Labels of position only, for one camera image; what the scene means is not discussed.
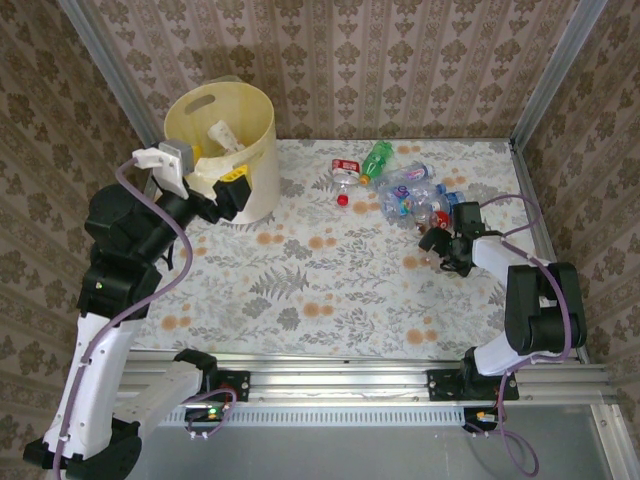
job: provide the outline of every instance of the floral tablecloth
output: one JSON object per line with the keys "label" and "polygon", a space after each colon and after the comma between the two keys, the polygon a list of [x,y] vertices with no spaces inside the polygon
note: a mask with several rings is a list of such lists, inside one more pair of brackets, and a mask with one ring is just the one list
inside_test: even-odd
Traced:
{"label": "floral tablecloth", "polygon": [[[481,269],[443,272],[419,234],[390,224],[371,190],[355,187],[341,208],[331,191],[333,158],[362,161],[372,141],[278,142],[282,197],[250,225],[194,221],[189,276],[152,304],[134,346],[208,352],[374,355],[458,359],[503,327],[504,289]],[[506,141],[392,141],[388,169],[415,160],[467,200],[520,191]],[[524,205],[486,207],[506,231],[527,223]],[[528,231],[514,235],[533,251]],[[176,245],[177,275],[185,251]]]}

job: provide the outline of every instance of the bucket handle hole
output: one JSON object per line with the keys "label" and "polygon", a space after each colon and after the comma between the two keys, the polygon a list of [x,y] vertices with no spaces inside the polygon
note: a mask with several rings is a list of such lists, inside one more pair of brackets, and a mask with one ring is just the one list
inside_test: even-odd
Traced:
{"label": "bucket handle hole", "polygon": [[203,95],[200,98],[196,98],[193,102],[189,103],[186,107],[184,107],[184,113],[186,115],[191,115],[196,110],[201,109],[202,107],[206,107],[207,105],[212,104],[216,101],[216,97],[211,94]]}

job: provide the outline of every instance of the yellow part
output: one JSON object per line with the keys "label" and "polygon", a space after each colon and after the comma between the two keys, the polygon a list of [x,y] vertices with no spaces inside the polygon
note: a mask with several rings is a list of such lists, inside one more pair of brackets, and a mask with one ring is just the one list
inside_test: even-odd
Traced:
{"label": "yellow part", "polygon": [[249,175],[249,166],[246,164],[239,166],[235,170],[227,173],[226,175],[223,175],[222,177],[220,177],[220,181],[233,182],[242,176],[247,177],[247,182],[249,183],[249,187],[253,188],[251,185],[251,175]]}
{"label": "yellow part", "polygon": [[202,156],[202,147],[200,145],[192,145],[191,150],[193,150],[193,164],[195,165]]}

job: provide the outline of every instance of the green plastic bottle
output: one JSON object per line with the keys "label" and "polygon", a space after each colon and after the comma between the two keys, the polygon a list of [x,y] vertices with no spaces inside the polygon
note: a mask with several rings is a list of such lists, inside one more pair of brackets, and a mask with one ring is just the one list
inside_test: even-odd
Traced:
{"label": "green plastic bottle", "polygon": [[375,178],[382,173],[382,169],[392,155],[393,147],[391,144],[384,140],[378,140],[362,164],[360,183],[362,185],[369,185],[372,178]]}

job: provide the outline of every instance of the beige wallpaper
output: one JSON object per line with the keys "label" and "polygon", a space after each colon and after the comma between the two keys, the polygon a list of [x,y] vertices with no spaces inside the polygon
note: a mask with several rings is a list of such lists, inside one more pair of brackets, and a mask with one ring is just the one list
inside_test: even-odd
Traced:
{"label": "beige wallpaper", "polygon": [[558,257],[586,297],[640,446],[640,2],[609,0],[525,149]]}
{"label": "beige wallpaper", "polygon": [[156,119],[210,79],[281,138],[508,137],[577,0],[92,0]]}
{"label": "beige wallpaper", "polygon": [[0,478],[37,478],[75,342],[88,198],[138,140],[55,2],[0,2]]}

